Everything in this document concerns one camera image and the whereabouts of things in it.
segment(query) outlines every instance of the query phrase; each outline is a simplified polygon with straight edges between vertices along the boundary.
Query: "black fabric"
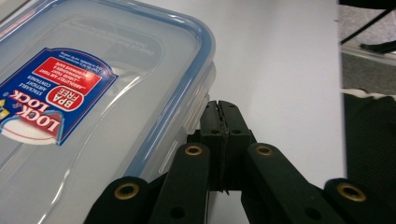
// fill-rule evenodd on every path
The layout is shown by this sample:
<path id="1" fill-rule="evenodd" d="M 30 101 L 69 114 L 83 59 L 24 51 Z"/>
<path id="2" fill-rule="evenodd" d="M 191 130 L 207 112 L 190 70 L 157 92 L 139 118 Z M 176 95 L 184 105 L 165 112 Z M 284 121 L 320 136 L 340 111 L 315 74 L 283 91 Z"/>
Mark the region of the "black fabric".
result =
<path id="1" fill-rule="evenodd" d="M 339 3 L 340 5 L 372 9 L 392 9 L 396 7 L 395 0 L 340 0 Z"/>
<path id="2" fill-rule="evenodd" d="M 344 94 L 347 177 L 396 209 L 396 102 Z"/>

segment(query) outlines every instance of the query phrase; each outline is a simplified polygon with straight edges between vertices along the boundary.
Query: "red label section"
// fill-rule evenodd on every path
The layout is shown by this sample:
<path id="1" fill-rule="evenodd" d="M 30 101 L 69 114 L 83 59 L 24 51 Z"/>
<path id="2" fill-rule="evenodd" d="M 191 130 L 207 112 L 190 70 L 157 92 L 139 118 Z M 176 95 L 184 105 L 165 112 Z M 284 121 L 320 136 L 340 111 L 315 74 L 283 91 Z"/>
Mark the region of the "red label section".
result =
<path id="1" fill-rule="evenodd" d="M 57 84 L 80 91 L 84 95 L 87 95 L 101 79 L 92 72 L 52 57 L 38 66 L 34 73 Z"/>
<path id="2" fill-rule="evenodd" d="M 84 95 L 66 86 L 58 86 L 47 94 L 47 102 L 64 111 L 73 111 L 84 102 Z"/>

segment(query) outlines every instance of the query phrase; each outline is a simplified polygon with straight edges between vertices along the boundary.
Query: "blue label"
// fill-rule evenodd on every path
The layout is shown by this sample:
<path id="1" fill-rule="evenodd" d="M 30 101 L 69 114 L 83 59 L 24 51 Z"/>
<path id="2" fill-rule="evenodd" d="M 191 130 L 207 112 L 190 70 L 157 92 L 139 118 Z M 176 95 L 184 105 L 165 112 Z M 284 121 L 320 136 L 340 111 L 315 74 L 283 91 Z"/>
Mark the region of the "blue label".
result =
<path id="1" fill-rule="evenodd" d="M 0 85 L 0 132 L 61 145 L 114 83 L 102 60 L 75 49 L 43 49 Z"/>

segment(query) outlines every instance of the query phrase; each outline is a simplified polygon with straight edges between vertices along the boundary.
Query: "white table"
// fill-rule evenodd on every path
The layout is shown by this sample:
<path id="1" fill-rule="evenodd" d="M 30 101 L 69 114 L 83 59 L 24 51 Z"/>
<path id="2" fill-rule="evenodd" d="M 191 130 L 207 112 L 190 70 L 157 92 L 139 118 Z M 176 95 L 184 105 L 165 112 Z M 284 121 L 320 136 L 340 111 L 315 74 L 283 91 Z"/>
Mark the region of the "white table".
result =
<path id="1" fill-rule="evenodd" d="M 212 30 L 217 78 L 210 95 L 238 105 L 259 142 L 278 147 L 321 188 L 345 176 L 337 1 L 142 2 Z M 212 193 L 209 223 L 248 223 L 239 197 Z"/>

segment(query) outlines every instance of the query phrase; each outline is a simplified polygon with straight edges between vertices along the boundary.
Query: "clear plastic lid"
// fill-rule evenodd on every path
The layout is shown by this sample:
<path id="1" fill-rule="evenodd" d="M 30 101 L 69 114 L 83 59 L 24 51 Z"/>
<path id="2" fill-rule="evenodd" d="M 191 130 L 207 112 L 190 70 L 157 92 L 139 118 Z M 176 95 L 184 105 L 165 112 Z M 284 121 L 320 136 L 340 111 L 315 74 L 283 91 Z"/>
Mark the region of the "clear plastic lid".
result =
<path id="1" fill-rule="evenodd" d="M 43 0 L 1 29 L 0 223 L 82 222 L 213 66 L 204 25 L 136 2 Z"/>

